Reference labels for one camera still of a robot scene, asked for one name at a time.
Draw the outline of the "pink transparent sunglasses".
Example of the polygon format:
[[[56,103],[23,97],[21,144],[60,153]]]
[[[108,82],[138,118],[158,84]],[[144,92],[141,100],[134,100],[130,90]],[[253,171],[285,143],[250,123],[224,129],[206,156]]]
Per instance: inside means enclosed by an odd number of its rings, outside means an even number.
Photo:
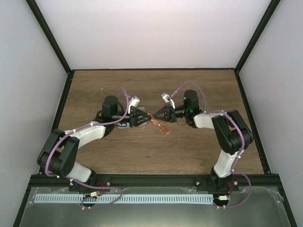
[[[148,116],[151,118],[150,121],[158,126],[159,131],[161,131],[164,137],[170,135],[170,129],[163,123],[160,123],[151,113],[148,113]]]

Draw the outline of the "grey glasses case green inside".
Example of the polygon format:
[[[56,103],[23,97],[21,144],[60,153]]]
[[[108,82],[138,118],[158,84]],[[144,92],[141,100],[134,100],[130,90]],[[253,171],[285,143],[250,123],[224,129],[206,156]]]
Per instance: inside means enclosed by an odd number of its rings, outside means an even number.
[[[119,129],[126,129],[145,125],[147,123],[147,117],[145,113],[145,107],[132,107],[130,113],[117,124]]]

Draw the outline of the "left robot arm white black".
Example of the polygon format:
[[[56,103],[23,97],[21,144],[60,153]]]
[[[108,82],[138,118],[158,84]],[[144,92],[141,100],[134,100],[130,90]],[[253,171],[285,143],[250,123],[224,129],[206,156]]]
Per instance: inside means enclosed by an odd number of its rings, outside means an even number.
[[[151,120],[150,114],[137,108],[139,102],[140,99],[134,96],[123,107],[117,97],[105,97],[101,110],[87,125],[74,130],[51,131],[38,155],[37,164],[48,176],[77,180],[86,191],[92,191],[97,180],[91,169],[76,162],[78,149],[108,136],[116,126],[137,127]]]

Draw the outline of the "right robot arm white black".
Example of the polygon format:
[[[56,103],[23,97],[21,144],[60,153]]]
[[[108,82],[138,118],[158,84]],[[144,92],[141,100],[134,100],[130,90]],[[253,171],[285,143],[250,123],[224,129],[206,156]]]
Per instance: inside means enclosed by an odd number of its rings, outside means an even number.
[[[154,114],[155,119],[173,123],[178,118],[185,118],[186,124],[192,128],[215,131],[221,152],[211,169],[210,184],[213,189],[222,190],[231,181],[237,160],[254,140],[248,125],[237,110],[202,111],[194,90],[184,92],[182,105],[175,105],[167,93],[161,97],[166,105]]]

